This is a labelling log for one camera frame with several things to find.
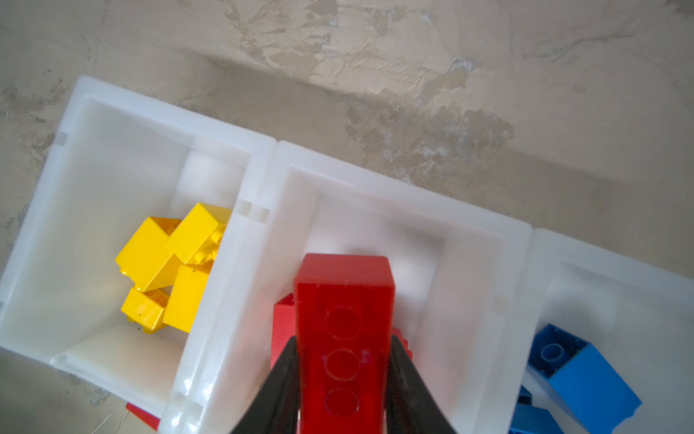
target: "toy brick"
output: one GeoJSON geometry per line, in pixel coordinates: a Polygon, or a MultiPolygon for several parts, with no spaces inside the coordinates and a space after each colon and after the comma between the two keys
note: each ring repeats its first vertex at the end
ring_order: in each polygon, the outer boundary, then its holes
{"type": "Polygon", "coordinates": [[[395,298],[388,259],[310,253],[294,287],[301,433],[381,434],[395,298]]]}
{"type": "Polygon", "coordinates": [[[136,416],[136,418],[143,421],[147,426],[149,426],[153,430],[156,431],[157,428],[159,428],[159,423],[161,422],[161,420],[158,417],[147,413],[140,407],[137,407],[131,403],[126,404],[126,409],[128,409],[128,411],[133,413],[136,416]]]}
{"type": "Polygon", "coordinates": [[[164,323],[190,333],[205,286],[208,284],[214,262],[204,265],[182,265],[171,289],[169,305],[164,313],[164,323]]]}
{"type": "Polygon", "coordinates": [[[154,333],[166,326],[163,319],[168,302],[169,296],[162,290],[140,292],[132,288],[121,311],[128,315],[131,321],[141,325],[145,333],[154,333]]]}
{"type": "Polygon", "coordinates": [[[552,324],[535,336],[528,367],[552,400],[591,434],[610,434],[641,405],[590,342],[552,324]]]}
{"type": "Polygon", "coordinates": [[[217,257],[229,208],[196,204],[169,237],[171,250],[187,265],[201,265],[217,257]]]}
{"type": "Polygon", "coordinates": [[[272,343],[270,350],[270,369],[280,357],[287,342],[296,334],[296,309],[294,306],[294,294],[288,294],[285,298],[275,303],[272,315],[272,343]]]}
{"type": "Polygon", "coordinates": [[[517,403],[509,434],[564,434],[564,432],[548,410],[517,403]]]}
{"type": "Polygon", "coordinates": [[[116,257],[121,273],[148,292],[173,285],[181,261],[168,245],[169,235],[180,224],[178,219],[149,217],[116,257]]]}
{"type": "Polygon", "coordinates": [[[520,392],[518,393],[518,403],[526,406],[532,405],[532,393],[523,386],[520,387],[520,392]]]}

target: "blue lego brick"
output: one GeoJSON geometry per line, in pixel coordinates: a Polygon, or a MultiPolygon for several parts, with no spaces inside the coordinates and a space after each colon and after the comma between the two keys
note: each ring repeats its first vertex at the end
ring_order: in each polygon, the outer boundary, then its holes
{"type": "Polygon", "coordinates": [[[641,400],[590,343],[547,325],[535,336],[530,373],[590,434],[611,434],[641,400]]]}
{"type": "Polygon", "coordinates": [[[526,406],[532,405],[532,393],[523,386],[520,387],[520,392],[518,393],[518,403],[526,406]]]}
{"type": "Polygon", "coordinates": [[[516,404],[509,434],[564,434],[554,417],[544,408],[516,404]]]}

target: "red lego brick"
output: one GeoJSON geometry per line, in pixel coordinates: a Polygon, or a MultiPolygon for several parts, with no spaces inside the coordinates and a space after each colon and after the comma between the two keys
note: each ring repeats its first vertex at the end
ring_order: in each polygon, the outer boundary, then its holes
{"type": "Polygon", "coordinates": [[[289,339],[296,334],[296,312],[294,294],[275,303],[272,315],[272,343],[270,350],[270,369],[285,349],[289,339]]]}
{"type": "Polygon", "coordinates": [[[140,407],[134,406],[131,403],[126,404],[126,408],[128,409],[129,412],[133,413],[135,416],[137,416],[138,419],[143,421],[145,424],[149,425],[150,428],[153,430],[157,430],[159,428],[159,420],[158,417],[150,415],[146,411],[142,410],[140,407]]]}
{"type": "Polygon", "coordinates": [[[294,295],[301,434],[381,434],[395,300],[388,258],[309,253],[294,295]]]}

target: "white plastic bin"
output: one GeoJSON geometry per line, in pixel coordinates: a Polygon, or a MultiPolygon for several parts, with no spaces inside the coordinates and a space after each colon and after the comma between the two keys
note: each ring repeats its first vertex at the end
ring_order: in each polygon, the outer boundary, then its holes
{"type": "MultiPolygon", "coordinates": [[[[254,206],[269,218],[245,239],[224,300],[205,295],[201,311],[220,313],[204,331],[206,349],[185,349],[160,431],[225,433],[243,415],[269,372],[273,304],[292,291],[304,254],[315,252],[390,259],[393,324],[442,410],[471,432],[497,375],[489,360],[503,351],[530,225],[288,142],[267,173],[254,206]]],[[[191,339],[201,327],[196,320],[191,339]]],[[[485,424],[503,430],[510,417],[485,424]]]]}
{"type": "Polygon", "coordinates": [[[0,282],[1,344],[161,415],[187,334],[128,322],[115,256],[147,216],[256,194],[275,146],[82,77],[0,282]]]}
{"type": "MultiPolygon", "coordinates": [[[[539,298],[534,333],[588,340],[643,402],[614,434],[694,432],[694,281],[540,229],[523,287],[539,298]]],[[[585,434],[527,371],[523,385],[565,434],[585,434]]]]}
{"type": "Polygon", "coordinates": [[[88,77],[0,281],[0,344],[161,417],[160,432],[226,434],[269,372],[272,307],[307,252],[390,259],[394,325],[458,433],[507,431],[547,321],[632,385],[644,422],[629,432],[694,425],[663,404],[694,401],[694,281],[88,77]],[[119,311],[131,283],[114,258],[145,217],[199,201],[234,213],[191,333],[145,335],[119,311]]]}

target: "concrete floor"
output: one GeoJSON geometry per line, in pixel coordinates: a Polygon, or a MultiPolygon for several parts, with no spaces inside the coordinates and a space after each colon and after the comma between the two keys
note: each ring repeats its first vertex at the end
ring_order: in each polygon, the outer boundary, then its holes
{"type": "MultiPolygon", "coordinates": [[[[0,268],[89,74],[694,277],[692,14],[691,0],[0,0],[0,268]]],[[[0,404],[12,432],[149,430],[7,352],[0,404]]]]}

